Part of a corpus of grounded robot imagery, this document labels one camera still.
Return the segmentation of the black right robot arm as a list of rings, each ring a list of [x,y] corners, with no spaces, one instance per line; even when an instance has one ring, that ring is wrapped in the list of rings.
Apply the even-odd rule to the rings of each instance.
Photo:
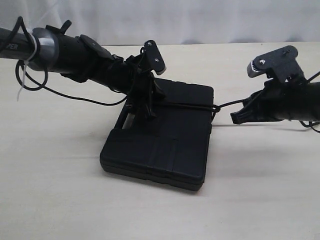
[[[243,100],[243,108],[230,114],[236,125],[244,123],[320,120],[320,83],[281,84],[274,80]]]

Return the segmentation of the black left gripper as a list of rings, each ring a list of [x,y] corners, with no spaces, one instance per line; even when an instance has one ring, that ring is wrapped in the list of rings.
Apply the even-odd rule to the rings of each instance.
[[[150,61],[145,53],[128,58],[126,63],[132,67],[132,85],[127,93],[125,107],[130,114],[143,114],[146,119],[155,119],[153,103],[162,101],[166,95],[157,85]]]

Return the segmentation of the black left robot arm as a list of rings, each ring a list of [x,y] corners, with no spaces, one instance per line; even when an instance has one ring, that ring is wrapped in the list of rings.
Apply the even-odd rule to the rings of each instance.
[[[0,30],[1,58],[29,60],[34,71],[58,73],[78,83],[94,81],[127,95],[131,112],[142,110],[148,119],[155,118],[153,102],[165,94],[154,75],[161,75],[166,65],[154,40],[147,40],[139,55],[123,59],[84,34],[71,37],[51,26],[35,28],[30,37],[17,33],[5,42],[10,33]]]

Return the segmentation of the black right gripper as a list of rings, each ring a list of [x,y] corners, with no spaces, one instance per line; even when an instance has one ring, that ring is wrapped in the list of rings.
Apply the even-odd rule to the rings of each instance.
[[[250,95],[243,108],[230,114],[236,125],[257,122],[310,121],[310,84],[269,83]]]

